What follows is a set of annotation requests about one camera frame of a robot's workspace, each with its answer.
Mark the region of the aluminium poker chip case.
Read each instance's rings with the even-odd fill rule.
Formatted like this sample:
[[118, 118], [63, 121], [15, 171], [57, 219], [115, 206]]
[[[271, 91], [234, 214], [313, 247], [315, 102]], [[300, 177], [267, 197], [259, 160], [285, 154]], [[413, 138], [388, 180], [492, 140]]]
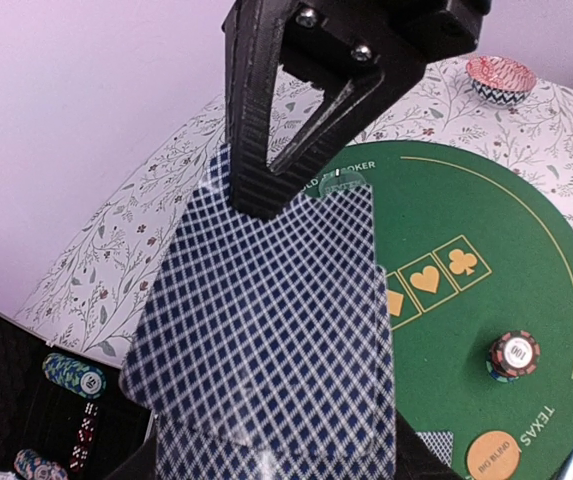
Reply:
[[67, 470], [71, 479], [105, 479], [143, 444], [150, 414], [127, 400], [119, 373], [103, 368], [105, 392], [95, 400], [96, 429], [84, 466], [70, 469], [88, 404], [46, 378], [42, 363], [52, 348], [0, 317], [0, 471], [32, 449]]

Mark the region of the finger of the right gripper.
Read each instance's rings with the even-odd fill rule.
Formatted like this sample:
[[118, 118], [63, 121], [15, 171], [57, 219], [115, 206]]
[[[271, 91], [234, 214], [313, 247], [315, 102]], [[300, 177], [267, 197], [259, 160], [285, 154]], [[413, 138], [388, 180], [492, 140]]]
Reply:
[[274, 218], [285, 201], [266, 156], [280, 51], [295, 6], [294, 1], [237, 1], [223, 24], [230, 203], [262, 220]]

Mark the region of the orange big blind button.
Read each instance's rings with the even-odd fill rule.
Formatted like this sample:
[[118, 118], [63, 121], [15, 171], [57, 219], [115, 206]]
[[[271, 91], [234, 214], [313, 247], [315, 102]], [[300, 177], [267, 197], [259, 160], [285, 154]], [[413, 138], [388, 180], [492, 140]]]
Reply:
[[473, 479], [505, 480], [516, 472], [521, 449], [504, 431], [489, 431], [476, 438], [468, 449], [466, 465]]

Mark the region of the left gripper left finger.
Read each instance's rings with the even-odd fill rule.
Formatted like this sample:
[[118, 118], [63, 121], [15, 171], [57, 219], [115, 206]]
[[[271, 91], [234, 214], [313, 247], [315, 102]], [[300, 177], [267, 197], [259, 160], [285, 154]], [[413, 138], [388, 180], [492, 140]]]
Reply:
[[156, 443], [145, 442], [124, 463], [110, 473], [106, 480], [155, 480]]

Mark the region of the blue poker chip stack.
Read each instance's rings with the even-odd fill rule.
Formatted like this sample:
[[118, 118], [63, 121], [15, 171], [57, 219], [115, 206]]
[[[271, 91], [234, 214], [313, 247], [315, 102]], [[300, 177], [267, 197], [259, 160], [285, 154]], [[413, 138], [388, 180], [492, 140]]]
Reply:
[[14, 460], [16, 472], [27, 480], [68, 480], [68, 473], [57, 462], [45, 459], [33, 449], [20, 450]]

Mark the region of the red black poker chip stack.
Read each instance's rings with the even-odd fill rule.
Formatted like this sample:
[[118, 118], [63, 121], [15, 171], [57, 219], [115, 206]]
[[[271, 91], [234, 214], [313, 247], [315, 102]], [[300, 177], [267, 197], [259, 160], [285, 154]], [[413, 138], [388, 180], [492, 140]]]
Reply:
[[512, 383], [533, 374], [540, 357], [540, 344], [530, 332], [512, 330], [491, 344], [486, 357], [486, 369], [496, 381]]

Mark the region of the dealt card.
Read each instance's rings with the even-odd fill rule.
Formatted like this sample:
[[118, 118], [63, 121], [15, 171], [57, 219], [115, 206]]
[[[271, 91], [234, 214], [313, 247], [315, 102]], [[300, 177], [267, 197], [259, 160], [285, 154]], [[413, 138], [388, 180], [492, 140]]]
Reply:
[[451, 431], [417, 432], [417, 436], [442, 464], [452, 466], [454, 433]]

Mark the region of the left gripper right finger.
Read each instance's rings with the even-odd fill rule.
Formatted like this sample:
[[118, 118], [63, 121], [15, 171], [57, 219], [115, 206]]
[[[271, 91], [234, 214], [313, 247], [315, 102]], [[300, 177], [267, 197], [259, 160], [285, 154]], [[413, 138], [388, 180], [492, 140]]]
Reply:
[[459, 480], [425, 445], [401, 414], [395, 417], [395, 480]]

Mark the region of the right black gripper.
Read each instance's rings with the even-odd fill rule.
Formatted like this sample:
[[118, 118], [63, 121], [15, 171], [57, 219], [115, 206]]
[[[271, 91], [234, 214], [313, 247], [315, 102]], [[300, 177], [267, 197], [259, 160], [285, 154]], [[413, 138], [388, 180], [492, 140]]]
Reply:
[[295, 195], [423, 77], [473, 52], [489, 1], [300, 1], [285, 27], [285, 71], [323, 102], [271, 164]]

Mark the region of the blue playing card deck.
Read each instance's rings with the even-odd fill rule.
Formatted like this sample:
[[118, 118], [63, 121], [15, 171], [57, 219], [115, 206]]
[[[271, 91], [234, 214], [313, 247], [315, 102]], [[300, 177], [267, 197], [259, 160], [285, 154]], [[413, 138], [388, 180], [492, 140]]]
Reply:
[[122, 367], [157, 418], [160, 479], [390, 479], [395, 398], [373, 193], [229, 203], [227, 151], [194, 190]]

